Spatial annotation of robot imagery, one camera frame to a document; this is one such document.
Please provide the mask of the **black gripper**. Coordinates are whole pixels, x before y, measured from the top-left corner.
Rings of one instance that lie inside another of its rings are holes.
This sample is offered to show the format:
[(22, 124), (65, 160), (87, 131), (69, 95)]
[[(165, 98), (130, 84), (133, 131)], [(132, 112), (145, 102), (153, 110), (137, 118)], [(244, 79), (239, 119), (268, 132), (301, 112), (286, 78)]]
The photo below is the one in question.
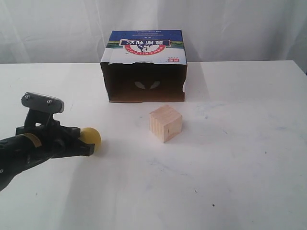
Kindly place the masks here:
[(79, 140), (80, 128), (62, 126), (53, 114), (40, 111), (29, 109), (24, 125), (16, 128), (15, 134), (32, 137), (51, 158), (91, 156), (95, 151), (94, 143)]

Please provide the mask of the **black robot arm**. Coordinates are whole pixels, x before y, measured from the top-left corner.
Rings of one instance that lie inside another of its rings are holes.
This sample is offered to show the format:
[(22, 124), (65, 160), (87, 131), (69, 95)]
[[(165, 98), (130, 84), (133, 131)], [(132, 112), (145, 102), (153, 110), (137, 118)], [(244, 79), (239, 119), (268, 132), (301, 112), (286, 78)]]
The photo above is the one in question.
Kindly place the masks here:
[(101, 136), (94, 128), (62, 126), (53, 113), (29, 110), (15, 136), (0, 141), (0, 188), (49, 159), (91, 156), (100, 145)]

